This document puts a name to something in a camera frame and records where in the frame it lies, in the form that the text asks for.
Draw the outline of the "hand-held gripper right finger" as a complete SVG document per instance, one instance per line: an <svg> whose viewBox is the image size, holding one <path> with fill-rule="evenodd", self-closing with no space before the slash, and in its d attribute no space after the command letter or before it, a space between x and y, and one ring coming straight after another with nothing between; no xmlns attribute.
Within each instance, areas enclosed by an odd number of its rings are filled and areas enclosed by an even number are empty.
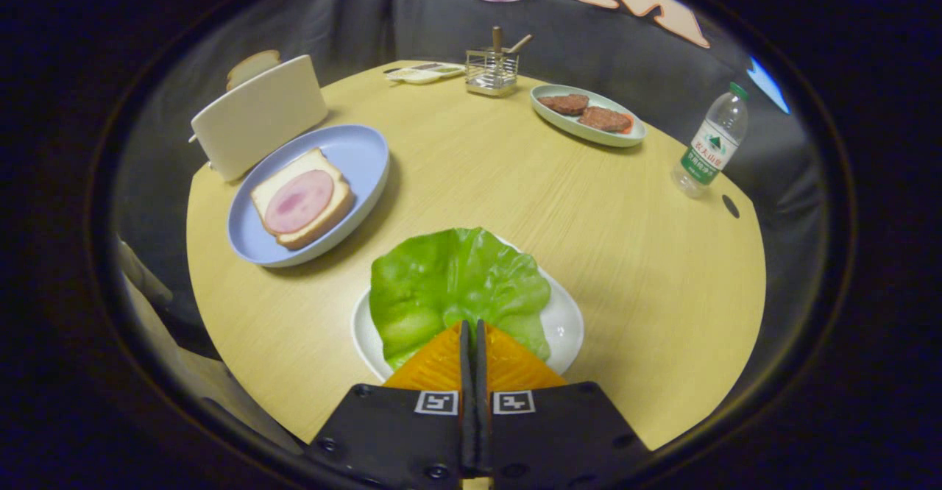
<svg viewBox="0 0 942 490"><path fill-rule="evenodd" d="M651 451L598 383L569 383L508 333L477 324L477 467L492 489L612 489Z"/></svg>

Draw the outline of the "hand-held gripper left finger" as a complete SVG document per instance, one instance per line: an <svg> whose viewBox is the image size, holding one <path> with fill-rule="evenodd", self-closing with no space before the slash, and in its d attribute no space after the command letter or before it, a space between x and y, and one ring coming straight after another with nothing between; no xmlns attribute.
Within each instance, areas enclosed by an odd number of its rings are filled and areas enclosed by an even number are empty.
<svg viewBox="0 0 942 490"><path fill-rule="evenodd" d="M478 462L471 333L458 325L458 387L350 387L305 454L367 489L461 489Z"/></svg>

